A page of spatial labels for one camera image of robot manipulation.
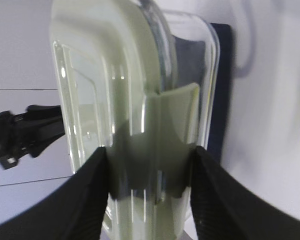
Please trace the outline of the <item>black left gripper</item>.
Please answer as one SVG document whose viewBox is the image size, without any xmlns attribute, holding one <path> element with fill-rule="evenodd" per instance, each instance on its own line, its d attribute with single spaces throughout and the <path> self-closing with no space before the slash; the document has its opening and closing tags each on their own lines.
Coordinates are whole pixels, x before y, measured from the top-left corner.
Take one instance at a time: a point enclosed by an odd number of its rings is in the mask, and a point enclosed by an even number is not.
<svg viewBox="0 0 300 240">
<path fill-rule="evenodd" d="M 25 155 L 38 157 L 48 146 L 65 135 L 64 124 L 54 122 L 39 127 L 39 120 L 61 117 L 60 105 L 29 105 L 24 113 L 0 112 L 0 165 L 7 170 Z"/>
</svg>

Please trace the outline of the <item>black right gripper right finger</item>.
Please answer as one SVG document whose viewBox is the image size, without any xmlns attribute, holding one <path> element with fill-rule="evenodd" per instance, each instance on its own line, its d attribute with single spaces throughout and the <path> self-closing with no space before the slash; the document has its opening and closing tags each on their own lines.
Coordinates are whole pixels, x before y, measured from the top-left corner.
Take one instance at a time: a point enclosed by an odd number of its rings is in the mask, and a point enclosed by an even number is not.
<svg viewBox="0 0 300 240">
<path fill-rule="evenodd" d="M 190 206 L 200 240 L 300 240 L 300 220 L 259 198 L 201 146 L 192 152 Z"/>
</svg>

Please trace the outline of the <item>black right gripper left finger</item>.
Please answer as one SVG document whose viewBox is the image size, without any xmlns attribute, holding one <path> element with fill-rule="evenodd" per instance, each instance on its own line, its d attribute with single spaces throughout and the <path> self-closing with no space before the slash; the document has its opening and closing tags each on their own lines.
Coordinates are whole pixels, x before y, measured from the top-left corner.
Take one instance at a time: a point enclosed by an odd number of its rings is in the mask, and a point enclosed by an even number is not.
<svg viewBox="0 0 300 240">
<path fill-rule="evenodd" d="M 57 190 L 0 224 L 0 240 L 98 240 L 108 201 L 106 148 Z"/>
</svg>

